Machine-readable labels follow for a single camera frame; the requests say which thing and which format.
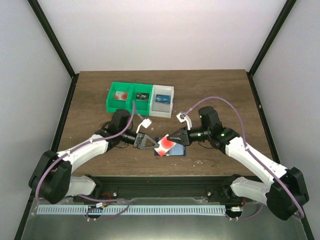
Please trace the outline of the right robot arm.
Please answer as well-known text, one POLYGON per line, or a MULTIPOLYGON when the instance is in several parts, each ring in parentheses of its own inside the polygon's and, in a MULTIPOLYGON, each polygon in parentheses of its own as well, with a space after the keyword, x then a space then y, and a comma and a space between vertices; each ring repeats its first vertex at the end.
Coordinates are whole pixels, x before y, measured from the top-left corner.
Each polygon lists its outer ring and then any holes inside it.
POLYGON ((238 161, 259 179, 232 175, 222 187, 226 198, 254 200, 284 221, 290 217, 304 218, 302 207, 310 198, 304 176, 298 168, 289 169, 251 147, 239 133, 223 126, 213 107, 202 107, 198 115, 200 126, 193 127, 186 113, 178 113, 177 119, 186 126, 170 134, 168 140, 185 147, 193 142, 207 141, 213 149, 238 161))

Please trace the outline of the red white card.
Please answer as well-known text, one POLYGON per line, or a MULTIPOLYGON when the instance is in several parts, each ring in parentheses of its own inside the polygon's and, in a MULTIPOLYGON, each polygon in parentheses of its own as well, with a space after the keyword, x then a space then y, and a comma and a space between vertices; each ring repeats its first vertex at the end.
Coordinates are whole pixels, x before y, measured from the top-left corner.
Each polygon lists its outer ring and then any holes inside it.
POLYGON ((114 94, 114 98, 119 101, 126 101, 128 99, 127 91, 116 91, 114 94))
POLYGON ((154 151, 161 157, 163 157, 167 152, 169 152, 176 143, 168 140, 169 134, 166 134, 163 138, 161 138, 157 143, 158 147, 154 149, 154 151))

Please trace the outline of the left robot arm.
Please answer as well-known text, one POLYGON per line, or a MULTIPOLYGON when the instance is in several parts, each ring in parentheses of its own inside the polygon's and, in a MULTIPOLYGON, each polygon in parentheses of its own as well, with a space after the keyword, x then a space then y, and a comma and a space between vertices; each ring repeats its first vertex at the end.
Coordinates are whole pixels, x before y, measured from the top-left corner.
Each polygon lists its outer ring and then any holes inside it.
POLYGON ((121 142, 140 150, 159 147, 148 134, 132 129, 133 117, 129 111, 118 109, 110 121, 84 142, 60 152, 44 152, 28 183, 35 191, 35 198, 43 198, 50 204, 70 196, 96 202, 102 194, 101 182, 91 175, 73 176, 77 168, 121 142))

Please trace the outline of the navy blue card holder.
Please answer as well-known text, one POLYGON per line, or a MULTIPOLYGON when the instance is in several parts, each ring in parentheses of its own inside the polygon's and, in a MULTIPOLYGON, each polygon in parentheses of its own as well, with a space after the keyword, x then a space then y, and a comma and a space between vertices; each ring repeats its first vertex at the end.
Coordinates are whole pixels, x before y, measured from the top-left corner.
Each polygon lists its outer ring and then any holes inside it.
POLYGON ((180 144, 176 144, 163 157, 177 157, 177 156, 185 156, 185 155, 186 155, 186 147, 180 144))

